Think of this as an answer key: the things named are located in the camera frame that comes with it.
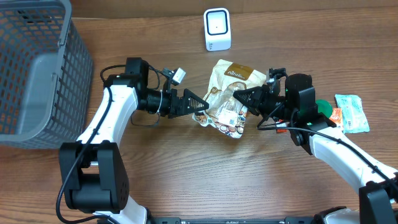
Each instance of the wooden tabletop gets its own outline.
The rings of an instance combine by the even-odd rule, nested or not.
[[[202,16],[75,21],[95,61],[88,121],[103,96],[99,71],[142,57],[155,68],[182,67],[177,89],[204,96],[219,59],[266,72],[313,77],[317,99],[363,100],[370,133],[347,134],[383,163],[398,167],[398,8],[231,15],[230,50],[207,52]],[[155,75],[150,75],[154,85]],[[153,119],[140,113],[137,122]],[[324,162],[294,146],[289,134],[255,129],[241,139],[203,128],[191,116],[161,118],[156,128],[127,125],[120,145],[130,195],[155,216],[283,218],[313,215],[358,196]],[[0,149],[0,222],[58,223],[61,186],[57,150]],[[69,219],[85,217],[70,211]]]

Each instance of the wooden table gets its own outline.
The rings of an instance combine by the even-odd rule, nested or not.
[[[348,137],[398,167],[398,8],[271,12],[231,16],[230,50],[207,52],[203,18],[75,21],[95,61],[88,120],[102,99],[99,71],[142,57],[156,68],[187,71],[179,90],[206,93],[219,59],[265,72],[286,67],[313,77],[318,99],[362,98],[370,133]],[[150,83],[155,83],[152,74]],[[152,119],[141,113],[136,119]],[[241,139],[203,128],[190,116],[156,128],[127,125],[120,152],[130,195],[155,216],[282,218],[313,215],[358,197],[324,162],[295,147],[288,134],[257,131],[249,116]],[[57,150],[0,149],[0,222],[58,223]],[[84,217],[63,205],[69,219]]]

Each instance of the teal packet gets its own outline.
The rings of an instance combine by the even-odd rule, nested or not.
[[[369,132],[368,119],[362,108],[362,100],[356,95],[335,95],[337,107],[343,112],[344,133]]]

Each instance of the green object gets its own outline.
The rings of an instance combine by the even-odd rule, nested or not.
[[[330,118],[333,112],[331,104],[326,100],[317,100],[316,103],[318,105],[318,112],[323,113],[327,118]]]

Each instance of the gray tub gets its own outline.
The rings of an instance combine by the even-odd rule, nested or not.
[[[93,61],[63,1],[0,2],[0,144],[48,149],[83,129]]]

